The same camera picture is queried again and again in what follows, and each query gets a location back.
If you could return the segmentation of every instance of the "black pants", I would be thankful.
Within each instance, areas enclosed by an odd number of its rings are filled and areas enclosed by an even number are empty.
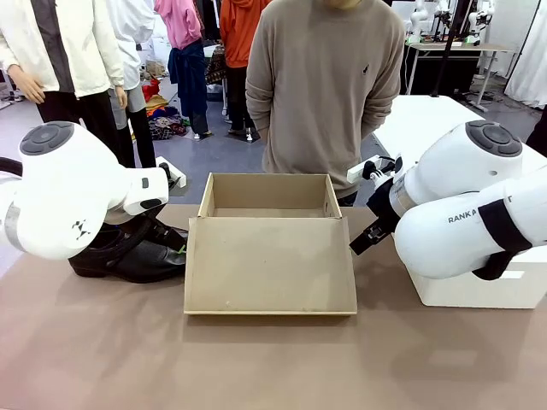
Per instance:
[[[79,124],[81,118],[87,129],[116,155],[118,162],[126,165],[107,91],[80,99],[69,92],[47,91],[44,102],[38,104],[38,111],[43,122],[69,121]]]
[[[146,108],[132,113],[126,111],[127,118],[131,121],[135,139],[137,140],[137,152],[143,168],[156,167],[156,152],[154,151],[154,143],[152,142],[152,134],[148,126],[148,117],[146,117]],[[129,126],[118,130],[119,141],[121,146],[121,154],[124,157],[125,166],[135,168],[135,154],[133,153],[133,141]]]
[[[351,194],[348,196],[345,196],[344,198],[338,199],[338,206],[339,207],[353,207],[353,204],[356,202],[357,199],[357,192],[355,194]]]
[[[547,156],[547,107],[544,109],[541,120],[539,120],[528,141],[526,141],[526,145],[534,148],[539,154]]]
[[[247,111],[245,99],[245,81],[247,80],[247,67],[226,67],[226,82],[228,83],[228,111],[232,120],[233,130],[254,128],[255,123]]]

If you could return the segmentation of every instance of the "gray joint cap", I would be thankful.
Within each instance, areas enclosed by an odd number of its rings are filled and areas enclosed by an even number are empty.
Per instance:
[[[19,148],[25,155],[43,155],[66,143],[74,134],[74,124],[52,121],[37,126],[21,141]]]
[[[522,142],[496,122],[479,120],[465,125],[469,139],[484,151],[496,156],[519,156]]]

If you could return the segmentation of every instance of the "white curtain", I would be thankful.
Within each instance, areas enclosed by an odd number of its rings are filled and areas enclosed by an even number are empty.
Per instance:
[[[506,94],[531,107],[547,104],[547,0],[542,0]]]

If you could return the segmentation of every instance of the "orange hoodie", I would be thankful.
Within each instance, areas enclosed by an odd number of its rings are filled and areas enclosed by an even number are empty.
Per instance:
[[[230,68],[247,67],[260,13],[271,0],[222,0],[221,37]]]

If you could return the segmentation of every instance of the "open shoe box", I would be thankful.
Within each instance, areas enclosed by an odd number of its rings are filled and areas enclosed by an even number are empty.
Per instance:
[[[356,314],[347,221],[327,175],[212,173],[190,220],[187,314]]]

